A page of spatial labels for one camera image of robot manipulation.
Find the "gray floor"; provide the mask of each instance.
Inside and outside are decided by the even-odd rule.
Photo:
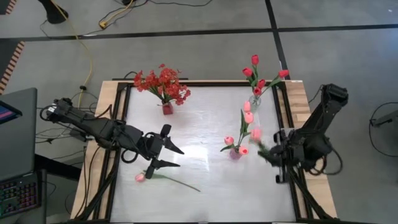
[[[57,2],[70,13],[79,34],[96,30],[98,19],[119,7],[114,1]],[[272,0],[272,5],[278,27],[398,24],[395,1]],[[0,38],[44,36],[39,29],[45,19],[43,12],[37,1],[18,0],[10,16],[0,16]],[[197,8],[148,4],[134,9],[102,34],[270,26],[263,0],[214,0]],[[66,23],[46,24],[44,29],[49,35],[72,34]],[[371,147],[368,120],[378,105],[396,100],[398,29],[289,32],[280,37],[291,77],[304,80],[308,97],[323,83],[347,87],[350,94],[349,103],[327,133],[345,162],[343,172],[329,178],[338,216],[358,222],[396,223],[397,159],[380,155]],[[260,56],[264,78],[272,78],[280,69],[271,33],[98,39],[85,43],[94,57],[88,89],[95,95],[103,80],[123,77],[130,70],[149,71],[160,63],[181,69],[190,79],[240,79],[241,69],[249,65],[252,54]],[[78,42],[27,42],[6,92],[34,86],[39,90],[39,106],[45,106],[54,98],[73,96],[87,74],[88,59]],[[87,96],[83,104],[88,106],[93,101]],[[387,107],[379,114],[397,108]],[[38,131],[47,128],[56,126],[38,121]],[[398,142],[393,136],[397,128],[392,123],[373,130],[374,141],[384,152],[398,154]],[[57,157],[83,146],[77,140],[62,139],[51,145],[38,144],[37,152]],[[80,155],[61,159],[68,164],[80,160]],[[331,156],[329,169],[337,165]],[[64,200],[72,193],[68,198],[68,204],[72,204],[76,183],[58,177],[49,177],[49,181],[58,186],[49,202],[49,222],[64,220]]]

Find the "keyboard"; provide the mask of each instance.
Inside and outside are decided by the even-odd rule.
[[[39,207],[39,186],[36,173],[0,182],[0,218]]]

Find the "pink vase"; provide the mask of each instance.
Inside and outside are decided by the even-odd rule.
[[[240,159],[242,157],[242,155],[233,148],[231,150],[229,150],[229,155],[234,160]]]
[[[164,103],[162,109],[164,115],[173,114],[173,105],[171,103]]]

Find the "yellow cable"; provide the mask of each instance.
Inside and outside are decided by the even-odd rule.
[[[134,2],[134,0],[131,0],[131,2],[130,2],[124,9],[122,9],[121,11],[115,13],[115,14],[114,14],[113,16],[111,16],[109,19],[107,19],[107,20],[105,20],[105,21],[103,21],[103,22],[99,22],[99,26],[100,26],[102,29],[105,29],[105,28],[106,28],[106,25],[108,24],[108,22],[109,22],[111,19],[113,19],[115,16],[117,16],[117,15],[119,15],[120,13],[122,13],[122,12],[128,10],[129,7],[131,6],[132,2]]]
[[[54,2],[54,0],[51,0],[51,2],[52,2],[52,4],[54,4],[54,6],[58,9],[58,11],[61,12],[61,15],[67,20],[67,22],[69,23],[70,27],[72,28],[72,31],[73,31],[73,34],[75,35],[76,40],[79,41],[79,43],[85,48],[86,55],[87,55],[88,58],[90,59],[90,72],[88,73],[88,76],[87,76],[87,78],[86,78],[86,81],[85,81],[85,83],[83,84],[84,86],[86,86],[87,83],[88,83],[88,80],[90,79],[90,77],[91,77],[92,74],[93,74],[93,57],[91,56],[90,50],[88,50],[88,47],[85,45],[85,43],[83,43],[83,42],[79,39],[78,34],[77,34],[77,32],[76,32],[74,26],[72,25],[72,23],[69,21],[68,17],[62,12],[62,10],[59,8],[59,6],[57,5],[57,3]],[[79,94],[78,108],[80,108],[81,96],[82,96],[82,95],[83,95],[83,90],[81,90],[81,91],[80,91],[80,94]]]

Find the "vase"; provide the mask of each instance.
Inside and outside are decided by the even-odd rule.
[[[231,159],[234,160],[240,159],[242,157],[242,155],[235,148],[229,150],[229,155],[231,156]]]
[[[164,115],[173,114],[173,105],[171,103],[164,103],[162,109]]]
[[[260,96],[250,96],[249,98],[250,106],[251,106],[251,112],[254,113],[258,109],[258,107],[261,104],[261,97]]]

